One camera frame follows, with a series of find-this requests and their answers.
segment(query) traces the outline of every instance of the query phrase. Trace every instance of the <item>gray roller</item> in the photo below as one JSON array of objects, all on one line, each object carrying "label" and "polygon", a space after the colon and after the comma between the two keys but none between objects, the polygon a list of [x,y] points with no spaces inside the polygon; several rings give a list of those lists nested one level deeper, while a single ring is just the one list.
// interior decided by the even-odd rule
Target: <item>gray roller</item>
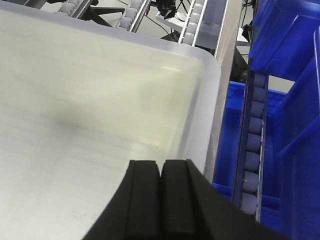
[{"label": "gray roller", "polygon": [[261,136],[248,133],[246,140],[246,150],[250,152],[258,152],[261,146]]},{"label": "gray roller", "polygon": [[256,192],[258,190],[259,175],[251,171],[244,171],[242,189],[248,192]]},{"label": "gray roller", "polygon": [[253,86],[263,88],[266,84],[266,76],[256,73],[253,80]]},{"label": "gray roller", "polygon": [[266,99],[267,90],[261,87],[253,88],[252,101],[264,103]]},{"label": "gray roller", "polygon": [[250,117],[248,133],[260,134],[262,130],[263,120],[254,116]]},{"label": "gray roller", "polygon": [[245,152],[245,159],[244,159],[244,168],[249,171],[256,171],[260,164],[260,156],[259,154],[246,151]]},{"label": "gray roller", "polygon": [[265,105],[261,102],[253,101],[251,103],[250,116],[255,118],[261,118],[264,113]]},{"label": "gray roller", "polygon": [[253,215],[256,213],[257,210],[257,197],[249,194],[249,193],[242,193],[242,199],[241,199],[241,211],[249,214],[249,215]]}]

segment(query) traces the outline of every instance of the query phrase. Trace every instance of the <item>blue bin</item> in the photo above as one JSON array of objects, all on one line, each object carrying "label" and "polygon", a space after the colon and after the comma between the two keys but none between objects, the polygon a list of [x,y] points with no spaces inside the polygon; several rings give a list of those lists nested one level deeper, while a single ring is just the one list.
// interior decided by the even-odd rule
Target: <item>blue bin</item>
[{"label": "blue bin", "polygon": [[251,70],[296,81],[313,57],[319,0],[264,0],[253,22]]},{"label": "blue bin", "polygon": [[315,56],[278,112],[281,229],[293,239],[320,239],[320,30]]},{"label": "blue bin", "polygon": [[[289,93],[268,92],[261,222],[294,240],[320,239],[320,29],[313,39],[313,57]],[[243,96],[244,84],[231,82],[213,179],[228,199]]]}]

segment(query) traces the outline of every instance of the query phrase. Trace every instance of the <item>cable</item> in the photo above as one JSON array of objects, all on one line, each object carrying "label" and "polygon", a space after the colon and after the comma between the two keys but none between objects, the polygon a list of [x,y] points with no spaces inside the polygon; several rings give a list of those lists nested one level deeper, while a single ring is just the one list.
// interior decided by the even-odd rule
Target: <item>cable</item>
[{"label": "cable", "polygon": [[150,17],[148,17],[147,15],[145,16],[147,19],[149,19],[151,22],[153,22],[154,24],[157,24],[160,28],[162,28],[168,35],[170,34],[163,26],[161,26],[159,23],[153,21]]},{"label": "cable", "polygon": [[175,32],[172,32],[172,28],[170,28],[170,31],[171,31],[171,36],[173,37],[173,39],[178,42],[178,40],[176,39],[175,35],[176,33]]},{"label": "cable", "polygon": [[180,3],[179,3],[179,5],[178,5],[178,7],[176,8],[176,10],[178,10],[181,5],[182,5],[184,11],[185,11],[186,13],[188,13],[188,10],[187,10],[187,8],[186,8],[183,0],[180,0]]},{"label": "cable", "polygon": [[178,16],[177,16],[177,14],[175,14],[175,16],[174,16],[176,19],[178,19],[180,22],[185,22],[185,20],[182,20],[181,18],[179,18]]},{"label": "cable", "polygon": [[244,16],[243,16],[241,27],[243,27],[243,25],[245,23],[245,18],[246,18],[246,14],[247,14],[247,8],[248,8],[248,0],[245,0],[245,11],[244,11]]},{"label": "cable", "polygon": [[237,62],[236,62],[236,56],[235,56],[235,55],[233,55],[233,62],[234,62],[234,64],[235,64],[239,69],[241,69],[241,70],[248,70],[248,68],[242,68],[242,67],[240,67],[240,66],[237,64]]}]

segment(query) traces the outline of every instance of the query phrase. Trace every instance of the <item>metal bar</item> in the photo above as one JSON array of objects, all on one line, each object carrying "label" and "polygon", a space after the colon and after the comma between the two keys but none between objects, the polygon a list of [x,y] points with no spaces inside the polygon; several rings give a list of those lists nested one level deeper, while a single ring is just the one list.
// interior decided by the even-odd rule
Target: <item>metal bar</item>
[{"label": "metal bar", "polygon": [[213,181],[216,167],[228,85],[238,35],[238,20],[241,15],[241,7],[242,0],[228,0],[226,2],[217,47],[214,54],[216,60],[221,66],[221,78],[203,173],[210,183]]},{"label": "metal bar", "polygon": [[[265,76],[265,85],[264,89],[266,92],[268,92],[269,89],[269,76]],[[261,217],[261,204],[262,204],[262,186],[263,186],[263,178],[264,178],[264,161],[265,161],[265,147],[266,147],[266,122],[267,122],[267,115],[268,115],[268,94],[266,94],[266,99],[264,101],[264,110],[263,110],[263,124],[262,124],[262,134],[261,134],[261,149],[260,149],[260,165],[258,169],[259,174],[259,184],[258,184],[258,190],[256,194],[257,198],[257,207],[255,212],[255,220],[257,222],[260,222]]]},{"label": "metal bar", "polygon": [[196,2],[196,0],[192,0],[192,2],[190,4],[190,7],[189,7],[188,13],[186,15],[186,18],[185,18],[185,21],[184,21],[184,25],[182,27],[182,31],[180,33],[180,37],[179,37],[179,40],[178,40],[179,44],[182,44],[182,42],[183,42],[186,30],[187,30],[187,25],[189,23],[191,12],[192,12],[193,6],[195,5],[195,2]]},{"label": "metal bar", "polygon": [[196,45],[196,42],[197,42],[197,38],[198,38],[198,35],[199,35],[199,31],[200,31],[200,27],[201,27],[201,24],[202,24],[202,20],[204,19],[207,3],[208,3],[208,0],[204,0],[203,8],[202,8],[202,11],[201,11],[201,14],[200,14],[200,19],[199,19],[198,25],[196,26],[194,39],[193,39],[193,42],[192,42],[192,46],[193,47]]},{"label": "metal bar", "polygon": [[76,10],[72,13],[71,17],[75,19],[80,19],[86,10],[90,7],[90,4],[93,0],[83,0],[77,7]]},{"label": "metal bar", "polygon": [[129,32],[132,32],[132,33],[137,32],[139,25],[140,25],[145,13],[146,13],[148,7],[150,6],[150,2],[151,2],[151,0],[143,1],[142,5],[140,7],[140,10],[138,11],[135,19],[133,20],[133,23],[129,29]]}]

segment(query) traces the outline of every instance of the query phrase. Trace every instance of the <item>metal rail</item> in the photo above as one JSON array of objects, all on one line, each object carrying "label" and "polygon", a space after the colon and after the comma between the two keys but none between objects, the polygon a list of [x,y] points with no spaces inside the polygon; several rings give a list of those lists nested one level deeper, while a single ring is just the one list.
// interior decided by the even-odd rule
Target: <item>metal rail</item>
[{"label": "metal rail", "polygon": [[238,35],[239,21],[237,20],[240,19],[242,4],[242,0],[228,0],[226,2],[217,47],[214,54],[221,66],[221,79],[203,173],[210,183],[213,181],[218,156],[221,128]]}]

